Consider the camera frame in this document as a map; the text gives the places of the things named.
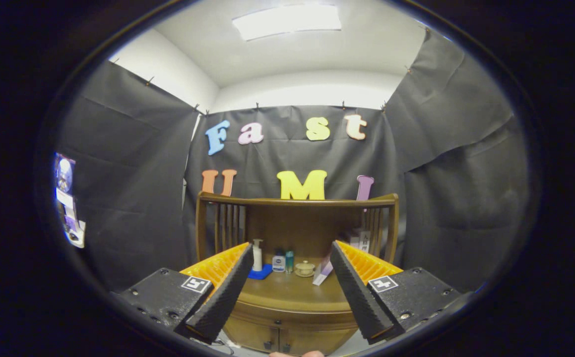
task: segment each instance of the yellow letter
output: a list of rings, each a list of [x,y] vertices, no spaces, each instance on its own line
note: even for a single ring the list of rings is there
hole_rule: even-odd
[[[305,124],[308,129],[305,133],[307,138],[311,141],[325,140],[326,138],[329,138],[331,131],[326,127],[328,124],[329,122],[327,119],[323,117],[310,118]]]
[[[313,170],[303,185],[293,171],[281,171],[276,177],[281,180],[281,199],[325,199],[326,171]]]

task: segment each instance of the black curtain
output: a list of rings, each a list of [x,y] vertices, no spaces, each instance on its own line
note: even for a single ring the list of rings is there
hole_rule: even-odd
[[[477,289],[505,257],[530,195],[518,119],[478,61],[434,31],[386,115],[407,190],[402,267]]]
[[[364,140],[356,140],[346,132],[345,116],[358,114],[367,126],[360,131]],[[311,141],[306,136],[310,118],[326,118],[330,135],[325,140]],[[228,120],[224,148],[208,155],[210,147],[205,132]],[[258,122],[264,138],[257,144],[239,144],[244,125]],[[304,183],[312,170],[324,170],[325,199],[357,199],[358,176],[374,178],[371,197],[398,192],[403,196],[403,176],[397,171],[396,151],[389,122],[380,110],[329,106],[285,106],[246,109],[202,116],[190,148],[185,179],[187,182],[184,206],[186,235],[194,237],[196,197],[201,191],[204,170],[217,170],[214,192],[221,194],[223,170],[237,170],[232,185],[233,197],[280,198],[281,183],[276,176],[282,171],[293,171]],[[214,212],[208,210],[208,222]],[[206,225],[208,237],[214,226]],[[209,248],[214,242],[208,240]]]
[[[146,82],[101,65],[67,111],[56,148],[76,161],[73,195],[87,224],[82,253],[114,291],[192,259],[181,210],[198,113]]]

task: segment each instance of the white wall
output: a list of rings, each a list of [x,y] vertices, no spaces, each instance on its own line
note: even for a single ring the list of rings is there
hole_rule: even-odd
[[[355,70],[272,75],[222,88],[211,113],[273,106],[341,106],[380,109],[402,77]]]
[[[178,97],[199,110],[212,111],[219,86],[178,47],[156,30],[148,30],[113,54],[115,61],[127,70]]]

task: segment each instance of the letter m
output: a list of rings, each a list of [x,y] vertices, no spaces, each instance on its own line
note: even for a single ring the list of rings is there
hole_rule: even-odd
[[[302,185],[293,171],[281,171],[276,177],[281,180],[281,199],[325,199],[326,171],[313,170]]]

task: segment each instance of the poster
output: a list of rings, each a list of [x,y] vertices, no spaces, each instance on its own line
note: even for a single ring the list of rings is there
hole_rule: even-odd
[[[62,204],[60,210],[67,241],[78,248],[84,248],[85,222],[79,221],[73,198],[73,172],[76,162],[56,153],[54,176],[56,178],[56,199]]]

